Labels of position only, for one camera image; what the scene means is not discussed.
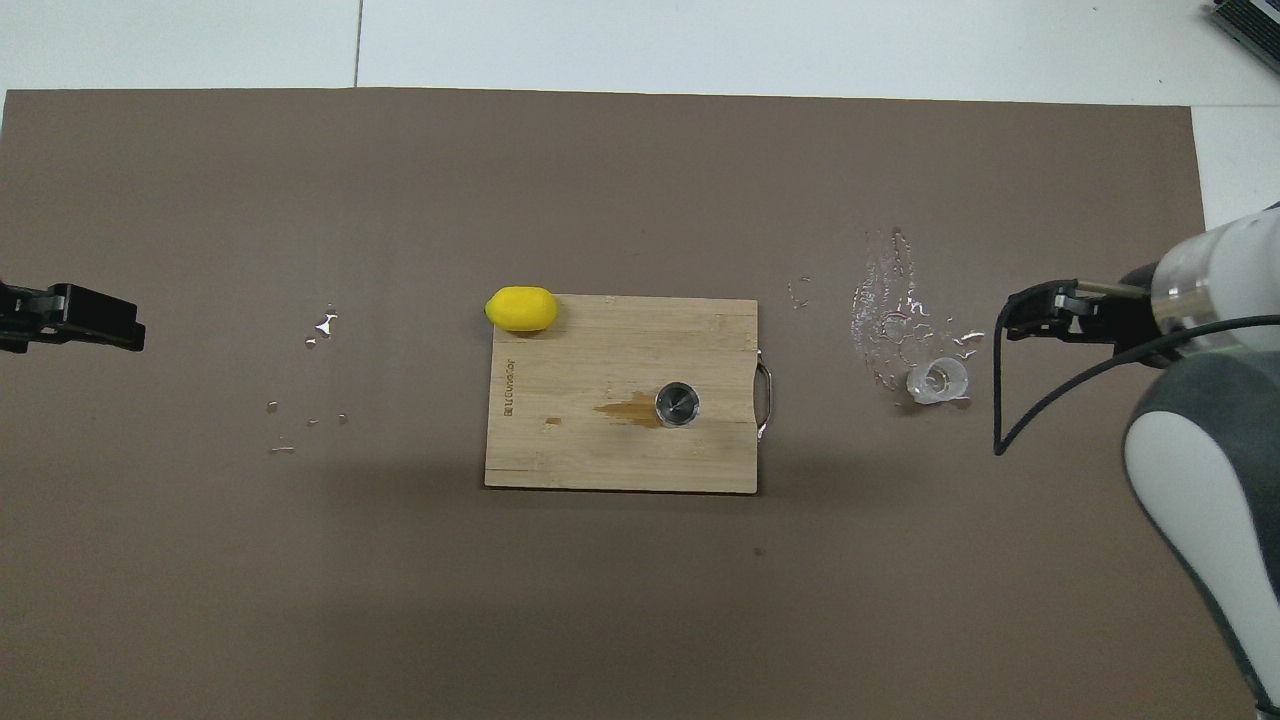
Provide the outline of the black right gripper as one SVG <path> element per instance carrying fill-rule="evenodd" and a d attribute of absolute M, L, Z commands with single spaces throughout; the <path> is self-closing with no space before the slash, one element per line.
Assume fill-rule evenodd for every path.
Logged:
<path fill-rule="evenodd" d="M 1151 293 L 1157 263 L 1138 266 L 1120 283 L 1140 291 L 1123 311 L 1119 352 L 1130 351 L 1157 340 L 1161 331 L 1155 320 Z M 1042 282 L 1011 293 L 1004 305 L 1004 338 L 1053 338 L 1080 345 L 1117 345 L 1116 316 L 1123 301 L 1107 295 L 1076 296 L 1076 282 Z M 1070 306 L 1076 301 L 1076 314 Z"/>

